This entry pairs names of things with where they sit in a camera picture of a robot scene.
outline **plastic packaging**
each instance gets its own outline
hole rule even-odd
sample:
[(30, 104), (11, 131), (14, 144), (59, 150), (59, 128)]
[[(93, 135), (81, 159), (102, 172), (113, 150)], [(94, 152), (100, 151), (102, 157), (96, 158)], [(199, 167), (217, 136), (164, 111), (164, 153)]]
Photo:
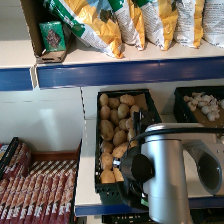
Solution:
[(121, 33), (108, 0), (39, 0), (86, 45), (122, 58)]
[(136, 0), (142, 10), (146, 37), (161, 50), (168, 50), (177, 23), (175, 1)]
[(129, 44), (135, 45), (138, 50), (145, 47), (145, 28), (143, 15), (132, 0), (109, 0), (118, 20), (122, 40)]
[(204, 39), (224, 48), (224, 0), (206, 0), (203, 18)]
[(181, 45), (200, 47), (204, 2), (205, 0), (177, 0), (178, 19), (174, 39)]

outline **white shelf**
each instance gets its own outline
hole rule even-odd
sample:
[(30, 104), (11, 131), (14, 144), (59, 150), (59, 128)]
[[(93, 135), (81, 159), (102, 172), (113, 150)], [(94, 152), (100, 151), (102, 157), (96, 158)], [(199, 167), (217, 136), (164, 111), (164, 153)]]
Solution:
[(81, 41), (75, 39), (70, 47), (68, 54), (62, 63), (71, 64), (92, 64), (107, 62), (125, 62), (125, 61), (143, 61), (143, 60), (163, 60), (180, 58), (200, 58), (200, 57), (218, 57), (224, 56), (224, 49), (212, 46), (202, 40), (199, 49), (183, 47), (173, 41), (168, 51), (161, 51), (157, 46), (150, 42), (146, 43), (144, 51), (138, 51), (134, 46), (123, 44), (124, 58), (116, 59), (101, 53), (93, 47), (86, 47)]
[[(163, 122), (176, 122), (173, 115), (160, 115)], [(96, 119), (85, 120), (77, 178), (75, 207), (103, 206), (100, 195), (95, 193)], [(189, 198), (211, 196), (201, 185), (194, 160), (184, 151), (185, 172)]]
[(12, 1), (0, 3), (0, 50), (0, 69), (30, 68), (36, 63), (22, 9)]

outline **potato crate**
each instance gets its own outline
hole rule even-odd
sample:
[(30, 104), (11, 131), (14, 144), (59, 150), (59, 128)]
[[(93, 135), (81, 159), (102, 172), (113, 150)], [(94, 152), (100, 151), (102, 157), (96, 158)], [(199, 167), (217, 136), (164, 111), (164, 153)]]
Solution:
[(145, 105), (143, 102), (140, 102), (139, 105), (136, 103), (140, 108), (141, 105), (143, 109), (147, 109), (148, 111), (154, 112), (154, 122), (155, 123), (162, 123), (160, 116), (157, 112), (157, 109), (154, 105), (154, 101), (151, 98), (151, 95), (148, 89), (139, 89), (139, 90), (122, 90), (122, 91), (111, 91), (111, 92), (99, 92), (97, 96), (97, 125), (96, 125), (96, 152), (95, 152), (95, 191), (96, 193), (100, 194), (100, 198), (103, 204), (121, 204), (122, 200), (118, 192), (118, 187), (116, 183), (110, 184), (101, 184), (100, 182), (100, 175), (102, 172), (101, 164), (100, 164), (100, 156), (101, 150), (100, 145), (102, 143), (102, 138), (100, 136), (100, 103), (99, 98), (100, 96), (105, 93), (109, 98), (117, 98), (124, 94), (129, 94), (138, 99), (138, 97), (142, 96), (145, 101)]
[(205, 127), (223, 127), (224, 126), (224, 109), (219, 106), (220, 118), (211, 122), (207, 119), (200, 108), (192, 112), (184, 101), (184, 96), (192, 96), (192, 93), (204, 92), (205, 95), (213, 95), (217, 100), (224, 99), (224, 86), (196, 86), (196, 87), (179, 87), (176, 88), (174, 116), (178, 123), (201, 123)]

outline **red packaged meat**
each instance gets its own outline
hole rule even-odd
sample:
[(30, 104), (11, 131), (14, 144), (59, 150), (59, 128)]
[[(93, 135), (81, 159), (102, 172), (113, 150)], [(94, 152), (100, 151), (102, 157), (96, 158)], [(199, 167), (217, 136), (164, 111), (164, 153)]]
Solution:
[(42, 183), (42, 186), (41, 186), (41, 189), (40, 189), (40, 193), (38, 195), (36, 207), (35, 207), (35, 210), (34, 210), (32, 224), (34, 224), (37, 221), (36, 218), (37, 218), (39, 207), (40, 207), (43, 195), (44, 195), (44, 188), (45, 188), (45, 185), (46, 185), (46, 181), (47, 181), (47, 176), (44, 176), (44, 180), (43, 180), (43, 183)]
[(49, 223), (52, 207), (54, 204), (54, 198), (55, 198), (55, 194), (56, 194), (58, 183), (59, 183), (59, 179), (60, 178), (58, 175), (54, 176), (54, 178), (53, 178), (53, 183), (52, 183), (49, 199), (47, 202), (46, 212), (45, 212), (44, 217), (41, 217), (41, 223), (44, 223), (44, 224)]
[(13, 215), (13, 210), (14, 210), (14, 208), (15, 208), (15, 206), (16, 206), (16, 203), (17, 203), (17, 200), (18, 200), (18, 198), (19, 198), (21, 189), (22, 189), (23, 184), (24, 184), (24, 180), (25, 180), (24, 177), (20, 178), (20, 180), (19, 180), (19, 184), (18, 184), (18, 186), (17, 186), (17, 189), (16, 189), (16, 192), (15, 192), (15, 194), (14, 194), (14, 197), (13, 197), (12, 202), (11, 202), (11, 199), (10, 199), (11, 193), (9, 194), (8, 201), (6, 202), (6, 206), (7, 206), (7, 203), (9, 203), (8, 214), (7, 214), (7, 216), (6, 216), (6, 220), (5, 220), (4, 217), (3, 217), (3, 219), (2, 219), (2, 217), (1, 217), (1, 220), (0, 220), (0, 223), (1, 223), (1, 224), (3, 224), (3, 223), (5, 223), (5, 224), (10, 224), (10, 220), (11, 220), (11, 217), (12, 217), (12, 215)]
[(32, 198), (31, 198), (31, 201), (30, 201), (30, 205), (29, 205), (29, 208), (28, 208), (28, 211), (27, 211), (27, 215), (26, 215), (24, 224), (31, 224), (32, 221), (33, 221), (34, 211), (35, 211), (35, 208), (36, 208), (37, 199), (38, 199), (38, 196), (40, 194), (40, 190), (41, 190), (43, 180), (44, 180), (43, 175), (39, 175), (37, 177), (36, 184), (35, 184), (35, 187), (33, 189)]
[(17, 148), (16, 148), (16, 150), (15, 150), (14, 155), (12, 156), (12, 158), (11, 158), (11, 160), (9, 162), (9, 165), (5, 167), (3, 179), (9, 179), (10, 178), (10, 170), (11, 170), (11, 168), (13, 167), (13, 165), (16, 162), (16, 158), (19, 155), (19, 152), (21, 150), (21, 147), (22, 147), (22, 144), (19, 143), (18, 146), (17, 146)]
[(1, 200), (1, 204), (0, 204), (0, 215), (3, 212), (3, 209), (5, 207), (5, 204), (6, 204), (6, 201), (8, 199), (9, 193), (10, 193), (11, 188), (13, 186), (14, 180), (15, 180), (15, 178), (10, 178), (9, 179), (9, 184), (8, 184), (8, 186), (7, 186), (6, 190), (5, 190), (5, 193), (4, 193), (3, 197), (2, 197), (2, 200)]
[(61, 198), (62, 198), (62, 195), (63, 195), (65, 182), (66, 182), (66, 176), (65, 176), (64, 173), (62, 173), (60, 175), (60, 180), (59, 180), (57, 191), (56, 191), (56, 194), (55, 194), (54, 204), (53, 204), (53, 207), (52, 207), (52, 212), (51, 212), (51, 217), (50, 217), (49, 224), (54, 224), (57, 220), (59, 205), (61, 203)]
[(47, 202), (48, 202), (48, 198), (49, 198), (49, 195), (50, 195), (52, 182), (53, 182), (53, 178), (51, 176), (47, 176), (47, 180), (46, 180), (45, 187), (44, 187), (44, 192), (43, 192), (43, 197), (42, 197), (41, 203), (39, 205), (39, 209), (37, 211), (37, 214), (35, 216), (35, 221), (33, 222), (34, 224), (43, 223), (43, 218), (44, 218), (44, 214), (45, 214), (45, 211), (46, 211)]
[(23, 183), (23, 187), (19, 194), (19, 198), (18, 198), (18, 200), (16, 202), (16, 206), (13, 210), (13, 214), (11, 217), (11, 224), (17, 224), (19, 221), (20, 213), (22, 211), (23, 202), (25, 200), (26, 192), (28, 190), (30, 182), (31, 182), (31, 176), (28, 176)]
[(27, 145), (23, 143), (22, 148), (19, 151), (19, 155), (16, 158), (16, 162), (9, 172), (10, 177), (16, 177), (17, 175), (20, 176), (23, 166), (27, 163), (27, 161), (30, 161), (30, 157), (30, 150)]
[(69, 223), (69, 218), (71, 215), (71, 205), (72, 205), (74, 185), (75, 185), (75, 172), (71, 172), (68, 178), (69, 178), (69, 182), (68, 182), (68, 190), (66, 192), (65, 214), (64, 214), (65, 224)]
[(30, 181), (29, 187), (27, 189), (26, 198), (24, 200), (23, 208), (22, 208), (21, 214), (19, 216), (19, 224), (23, 224), (24, 221), (25, 221), (25, 218), (26, 218), (26, 215), (27, 215), (27, 211), (28, 211), (28, 208), (29, 208), (29, 205), (30, 205), (31, 197), (33, 195), (33, 191), (34, 191), (34, 187), (35, 187), (36, 181), (37, 181), (37, 177), (33, 176), (31, 181)]
[(19, 181), (20, 181), (19, 178), (15, 178), (15, 180), (13, 182), (12, 188), (10, 190), (10, 193), (8, 195), (8, 198), (7, 198), (7, 201), (5, 203), (4, 210), (3, 210), (2, 214), (1, 214), (0, 224), (4, 224), (4, 222), (5, 222), (6, 216), (8, 214), (9, 208), (10, 208), (10, 205), (11, 205), (11, 203), (13, 201), (13, 198), (14, 198), (14, 195), (16, 193)]
[(1, 185), (0, 185), (0, 201), (3, 198), (3, 195), (7, 189), (7, 186), (9, 184), (9, 181), (7, 179), (1, 180)]

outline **packaged product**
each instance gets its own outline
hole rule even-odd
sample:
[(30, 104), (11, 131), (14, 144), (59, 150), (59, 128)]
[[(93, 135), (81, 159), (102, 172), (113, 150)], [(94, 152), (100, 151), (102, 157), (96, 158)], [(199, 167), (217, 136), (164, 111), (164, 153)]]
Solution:
[(177, 23), (175, 1), (136, 0), (142, 10), (146, 37), (161, 50), (168, 50)]

